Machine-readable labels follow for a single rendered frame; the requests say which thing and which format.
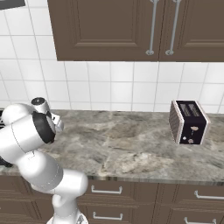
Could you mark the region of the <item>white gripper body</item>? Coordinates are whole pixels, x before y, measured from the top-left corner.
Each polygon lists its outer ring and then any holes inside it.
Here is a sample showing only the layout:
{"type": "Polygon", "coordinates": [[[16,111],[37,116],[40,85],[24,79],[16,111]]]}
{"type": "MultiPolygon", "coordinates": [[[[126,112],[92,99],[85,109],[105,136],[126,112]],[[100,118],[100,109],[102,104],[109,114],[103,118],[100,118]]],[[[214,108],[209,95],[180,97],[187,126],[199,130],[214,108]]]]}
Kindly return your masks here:
{"type": "Polygon", "coordinates": [[[61,118],[59,115],[55,115],[54,113],[52,113],[52,121],[55,125],[55,129],[58,132],[62,132],[64,129],[64,123],[62,122],[61,118]]]}

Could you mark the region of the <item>brown base cabinet front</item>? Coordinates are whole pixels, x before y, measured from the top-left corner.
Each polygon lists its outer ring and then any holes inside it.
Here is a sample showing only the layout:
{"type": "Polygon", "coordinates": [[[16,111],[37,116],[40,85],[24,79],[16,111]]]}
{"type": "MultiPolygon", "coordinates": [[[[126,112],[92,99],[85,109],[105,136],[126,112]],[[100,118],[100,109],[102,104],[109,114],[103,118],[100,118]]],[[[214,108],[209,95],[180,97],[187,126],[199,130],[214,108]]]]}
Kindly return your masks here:
{"type": "Polygon", "coordinates": [[[19,176],[0,176],[0,224],[46,224],[53,216],[52,196],[34,191],[19,176]]]}

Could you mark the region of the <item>wide brown cupboard door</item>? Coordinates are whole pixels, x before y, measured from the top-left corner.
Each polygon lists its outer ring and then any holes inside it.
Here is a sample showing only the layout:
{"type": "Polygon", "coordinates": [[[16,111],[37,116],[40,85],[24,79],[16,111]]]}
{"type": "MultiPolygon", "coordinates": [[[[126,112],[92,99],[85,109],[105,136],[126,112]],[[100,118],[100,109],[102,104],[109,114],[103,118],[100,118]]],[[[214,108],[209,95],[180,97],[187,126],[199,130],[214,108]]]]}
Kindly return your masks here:
{"type": "Polygon", "coordinates": [[[165,0],[157,3],[148,56],[150,0],[47,0],[59,61],[157,61],[165,0]]]}

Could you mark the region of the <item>brown drawer front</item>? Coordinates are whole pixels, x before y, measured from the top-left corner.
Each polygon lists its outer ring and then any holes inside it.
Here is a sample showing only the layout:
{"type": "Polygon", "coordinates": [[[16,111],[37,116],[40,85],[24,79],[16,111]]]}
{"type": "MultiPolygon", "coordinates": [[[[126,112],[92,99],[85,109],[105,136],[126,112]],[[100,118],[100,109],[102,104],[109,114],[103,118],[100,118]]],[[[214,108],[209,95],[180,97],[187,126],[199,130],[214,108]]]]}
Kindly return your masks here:
{"type": "Polygon", "coordinates": [[[87,191],[81,200],[106,201],[106,202],[125,202],[125,203],[154,203],[158,191],[158,184],[144,182],[128,181],[108,181],[108,180],[90,180],[87,191]],[[122,186],[122,194],[102,194],[92,193],[91,185],[96,190],[118,191],[122,186]]]}
{"type": "Polygon", "coordinates": [[[224,207],[224,200],[196,198],[196,190],[199,195],[224,197],[224,186],[160,184],[157,189],[157,203],[224,207]]]}
{"type": "Polygon", "coordinates": [[[151,224],[154,205],[106,205],[79,204],[80,211],[86,216],[88,224],[151,224]],[[93,212],[100,216],[118,217],[122,220],[96,220],[93,212]]]}
{"type": "Polygon", "coordinates": [[[157,205],[151,224],[186,224],[185,217],[201,222],[216,219],[217,224],[224,224],[224,209],[157,205]]]}

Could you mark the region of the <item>grey range hood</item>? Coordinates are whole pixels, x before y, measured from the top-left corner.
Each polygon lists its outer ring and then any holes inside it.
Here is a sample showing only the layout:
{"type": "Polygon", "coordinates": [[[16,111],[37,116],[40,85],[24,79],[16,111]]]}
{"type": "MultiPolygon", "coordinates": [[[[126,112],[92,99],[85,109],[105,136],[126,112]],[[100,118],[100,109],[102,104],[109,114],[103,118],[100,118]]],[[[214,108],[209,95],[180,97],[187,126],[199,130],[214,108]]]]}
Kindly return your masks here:
{"type": "Polygon", "coordinates": [[[25,6],[25,0],[0,0],[0,11],[25,6]]]}

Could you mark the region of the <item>black and white toaster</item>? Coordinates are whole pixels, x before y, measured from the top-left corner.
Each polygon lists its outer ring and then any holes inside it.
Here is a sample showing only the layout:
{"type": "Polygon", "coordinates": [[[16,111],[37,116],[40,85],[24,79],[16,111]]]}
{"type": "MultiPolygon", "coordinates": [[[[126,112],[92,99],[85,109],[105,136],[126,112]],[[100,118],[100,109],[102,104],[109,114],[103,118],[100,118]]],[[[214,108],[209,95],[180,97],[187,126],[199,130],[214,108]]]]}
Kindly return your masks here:
{"type": "Polygon", "coordinates": [[[169,125],[176,144],[202,144],[210,119],[197,101],[171,102],[169,125]]]}

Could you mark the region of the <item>narrow brown cupboard door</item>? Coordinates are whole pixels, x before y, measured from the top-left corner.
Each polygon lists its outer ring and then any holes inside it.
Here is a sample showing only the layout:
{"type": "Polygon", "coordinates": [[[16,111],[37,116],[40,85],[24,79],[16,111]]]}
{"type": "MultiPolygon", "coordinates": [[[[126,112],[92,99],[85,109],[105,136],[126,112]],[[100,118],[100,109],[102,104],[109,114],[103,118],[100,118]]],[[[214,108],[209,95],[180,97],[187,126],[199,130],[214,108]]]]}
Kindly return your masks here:
{"type": "Polygon", "coordinates": [[[167,56],[170,3],[164,1],[159,61],[224,62],[224,0],[181,0],[174,54],[167,56]]]}

